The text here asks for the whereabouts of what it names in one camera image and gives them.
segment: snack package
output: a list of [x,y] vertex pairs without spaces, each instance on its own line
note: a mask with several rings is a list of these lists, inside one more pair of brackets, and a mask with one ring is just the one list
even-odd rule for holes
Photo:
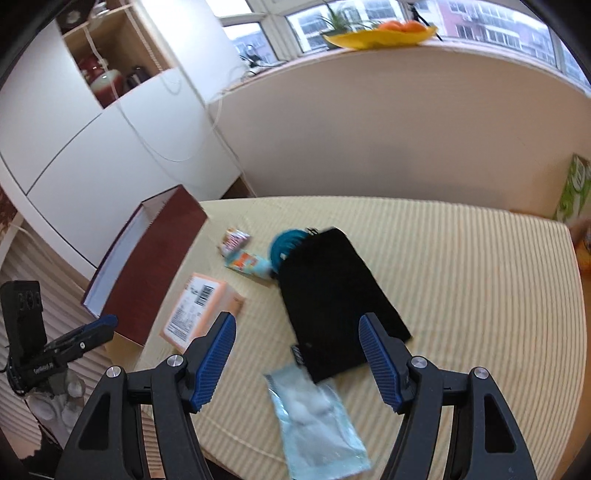
[[247,233],[236,230],[235,228],[229,228],[226,230],[222,238],[222,243],[218,245],[219,251],[224,258],[242,249],[251,236]]
[[553,220],[571,224],[578,218],[591,189],[591,164],[589,160],[573,155],[569,175],[560,196]]
[[207,334],[221,312],[238,316],[244,297],[222,280],[194,273],[160,336],[184,353],[194,338]]
[[266,258],[250,254],[245,250],[239,250],[233,255],[228,255],[226,257],[226,266],[232,270],[247,275],[254,275],[264,280],[270,280],[273,271],[271,262]]

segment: yellow fruit plate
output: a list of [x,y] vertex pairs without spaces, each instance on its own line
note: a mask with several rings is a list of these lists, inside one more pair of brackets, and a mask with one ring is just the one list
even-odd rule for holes
[[428,27],[423,32],[399,32],[395,30],[362,30],[323,37],[338,47],[354,50],[371,50],[372,48],[393,48],[417,45],[428,40],[437,33],[437,27]]

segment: green box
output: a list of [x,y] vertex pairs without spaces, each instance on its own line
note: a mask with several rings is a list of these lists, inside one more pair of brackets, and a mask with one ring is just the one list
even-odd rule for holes
[[569,176],[553,219],[562,223],[572,223],[576,220],[587,202],[589,190],[591,190],[591,163],[574,154],[569,167]]

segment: orange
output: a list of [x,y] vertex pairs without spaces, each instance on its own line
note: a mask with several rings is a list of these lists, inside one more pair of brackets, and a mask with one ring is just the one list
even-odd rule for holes
[[395,30],[401,32],[402,28],[403,24],[396,20],[391,20],[389,22],[378,25],[378,30]]
[[422,23],[419,23],[415,20],[411,20],[410,22],[402,24],[402,31],[403,32],[419,33],[419,32],[424,32],[426,29],[427,29],[427,27],[425,27],[425,25],[423,25]]

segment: open box lid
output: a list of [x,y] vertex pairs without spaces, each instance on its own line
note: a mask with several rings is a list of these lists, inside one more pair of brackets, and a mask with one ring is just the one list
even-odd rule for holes
[[117,333],[143,345],[206,219],[181,185],[144,200],[100,263],[82,305],[95,317],[117,315]]

